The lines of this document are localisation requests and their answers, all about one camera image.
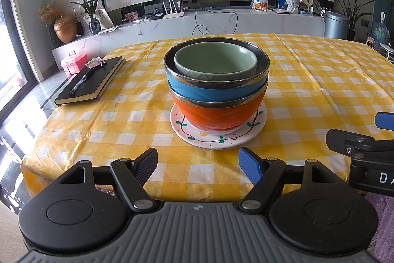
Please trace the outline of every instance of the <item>orange bowl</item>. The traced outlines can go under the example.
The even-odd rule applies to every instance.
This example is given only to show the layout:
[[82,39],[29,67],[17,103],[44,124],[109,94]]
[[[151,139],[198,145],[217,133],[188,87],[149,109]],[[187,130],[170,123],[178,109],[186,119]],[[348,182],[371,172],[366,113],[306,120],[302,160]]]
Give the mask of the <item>orange bowl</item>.
[[175,97],[173,91],[171,91],[171,95],[179,110],[193,126],[202,131],[225,131],[242,125],[256,112],[264,98],[267,83],[263,87],[261,93],[253,100],[242,105],[225,108],[192,106],[181,102]]

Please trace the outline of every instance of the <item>copper vase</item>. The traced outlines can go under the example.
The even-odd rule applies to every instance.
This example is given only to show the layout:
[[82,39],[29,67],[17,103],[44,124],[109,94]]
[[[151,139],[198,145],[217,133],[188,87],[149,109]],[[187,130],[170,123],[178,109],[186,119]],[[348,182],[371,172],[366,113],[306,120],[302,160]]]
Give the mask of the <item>copper vase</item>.
[[63,43],[72,42],[76,38],[76,21],[73,15],[58,19],[53,28]]

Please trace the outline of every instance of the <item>screw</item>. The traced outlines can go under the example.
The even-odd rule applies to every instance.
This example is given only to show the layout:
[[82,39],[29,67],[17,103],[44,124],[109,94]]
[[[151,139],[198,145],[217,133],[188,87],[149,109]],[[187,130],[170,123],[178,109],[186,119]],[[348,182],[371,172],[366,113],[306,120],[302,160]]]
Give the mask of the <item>screw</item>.
[[134,202],[134,207],[139,210],[147,210],[153,206],[153,202],[149,199],[139,199]]
[[241,206],[245,210],[257,210],[261,206],[261,203],[259,201],[256,201],[255,199],[248,199],[246,201],[243,201]]
[[363,157],[364,157],[364,154],[361,154],[361,153],[356,153],[356,154],[353,155],[353,158],[355,158],[356,160],[359,160],[359,159],[361,159]]
[[204,207],[200,204],[194,205],[193,209],[195,209],[196,211],[201,211],[202,209],[204,209]]

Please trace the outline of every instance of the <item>glass door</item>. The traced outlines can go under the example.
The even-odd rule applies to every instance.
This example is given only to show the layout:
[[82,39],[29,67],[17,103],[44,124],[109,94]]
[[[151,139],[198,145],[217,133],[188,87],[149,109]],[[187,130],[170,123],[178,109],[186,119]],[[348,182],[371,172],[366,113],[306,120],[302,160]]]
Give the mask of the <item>glass door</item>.
[[0,0],[0,124],[37,83],[16,28],[10,0]]

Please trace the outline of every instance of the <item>potted plant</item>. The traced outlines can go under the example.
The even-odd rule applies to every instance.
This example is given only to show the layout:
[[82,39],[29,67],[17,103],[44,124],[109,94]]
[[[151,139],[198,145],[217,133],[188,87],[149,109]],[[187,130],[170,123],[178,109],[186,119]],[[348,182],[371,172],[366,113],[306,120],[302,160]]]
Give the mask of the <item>potted plant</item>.
[[353,6],[350,5],[350,0],[347,0],[347,4],[344,0],[337,0],[337,1],[339,2],[339,4],[341,5],[341,8],[342,8],[342,12],[339,12],[339,13],[341,13],[342,15],[344,15],[350,19],[349,29],[347,31],[347,40],[354,41],[354,37],[356,35],[356,32],[354,29],[356,27],[357,21],[362,16],[373,15],[372,13],[361,13],[360,14],[361,8],[363,8],[367,4],[374,2],[375,0],[370,0],[362,5],[358,5],[357,4],[358,0],[354,0]]
[[100,22],[95,17],[97,3],[99,0],[82,0],[82,1],[83,1],[82,4],[79,2],[73,2],[73,1],[71,3],[78,4],[84,8],[85,12],[90,17],[89,30],[93,35],[96,35],[101,30]]
[[58,38],[54,30],[55,22],[62,16],[58,13],[56,2],[50,2],[38,9],[38,16],[40,20],[46,24],[45,27],[49,28],[49,35],[52,44],[57,48],[63,45],[63,42]]

